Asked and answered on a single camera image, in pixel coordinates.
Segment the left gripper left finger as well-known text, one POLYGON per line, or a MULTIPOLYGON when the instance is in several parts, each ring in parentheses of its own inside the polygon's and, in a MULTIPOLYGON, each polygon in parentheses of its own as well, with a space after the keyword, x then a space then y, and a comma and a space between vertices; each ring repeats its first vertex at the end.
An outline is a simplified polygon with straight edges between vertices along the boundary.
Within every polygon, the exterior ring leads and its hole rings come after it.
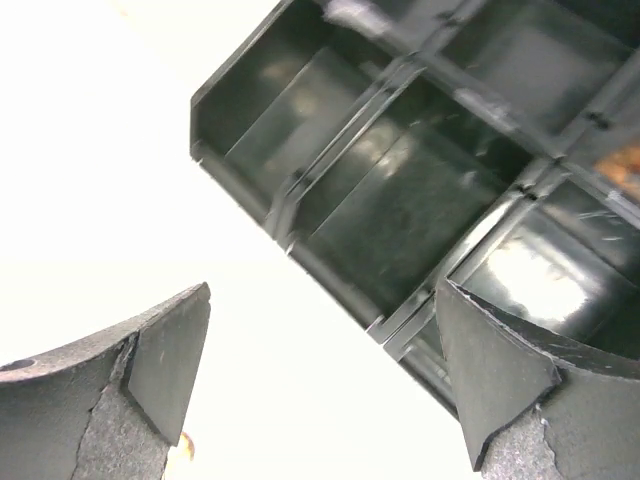
POLYGON ((1 368, 4 479, 160 479, 211 313, 207 283, 1 368))

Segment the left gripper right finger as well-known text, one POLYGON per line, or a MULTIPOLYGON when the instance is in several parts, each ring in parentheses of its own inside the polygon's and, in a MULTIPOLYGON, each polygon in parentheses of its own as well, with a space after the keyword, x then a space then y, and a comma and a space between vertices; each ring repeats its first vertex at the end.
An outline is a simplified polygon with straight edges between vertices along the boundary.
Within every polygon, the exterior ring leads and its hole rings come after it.
POLYGON ((436 317, 471 467, 499 479, 636 479, 639 363, 451 280, 436 317))

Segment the black compartment organizer tray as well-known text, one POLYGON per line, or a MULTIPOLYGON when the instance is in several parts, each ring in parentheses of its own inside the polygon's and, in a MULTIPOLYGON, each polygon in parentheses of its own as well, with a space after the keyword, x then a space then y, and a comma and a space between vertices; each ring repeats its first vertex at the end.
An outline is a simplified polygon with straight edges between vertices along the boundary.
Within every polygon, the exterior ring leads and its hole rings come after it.
POLYGON ((447 410, 448 279, 639 356, 635 1, 282 1, 191 100, 190 153, 447 410))

